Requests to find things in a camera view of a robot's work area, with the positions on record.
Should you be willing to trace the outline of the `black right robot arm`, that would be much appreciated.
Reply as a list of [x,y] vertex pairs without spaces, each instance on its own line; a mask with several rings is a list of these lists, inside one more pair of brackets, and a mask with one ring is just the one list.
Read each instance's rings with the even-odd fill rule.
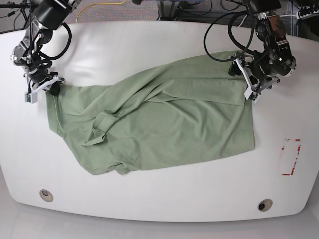
[[[70,46],[72,32],[64,20],[80,2],[79,0],[44,0],[29,18],[25,36],[11,55],[13,64],[24,70],[23,76],[28,86],[24,94],[27,103],[36,103],[37,94],[42,90],[53,96],[59,95],[60,85],[65,83],[65,79],[49,69],[53,61],[61,58]],[[52,39],[53,31],[61,26],[68,33],[64,49],[56,56],[48,56],[41,52],[43,45]]]

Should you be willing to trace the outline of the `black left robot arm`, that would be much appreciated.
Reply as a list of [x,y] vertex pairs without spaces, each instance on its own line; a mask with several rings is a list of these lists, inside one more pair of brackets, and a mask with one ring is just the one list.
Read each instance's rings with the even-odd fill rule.
[[[230,17],[227,32],[230,40],[239,48],[227,59],[218,59],[204,50],[216,62],[228,62],[230,79],[219,77],[213,83],[215,95],[228,104],[241,105],[244,100],[256,101],[263,90],[271,89],[280,82],[280,77],[288,77],[296,69],[296,59],[292,55],[286,37],[285,26],[276,10],[281,8],[278,0],[245,0],[246,10],[228,13]],[[232,27],[237,18],[250,19],[251,33],[248,43],[239,43]]]

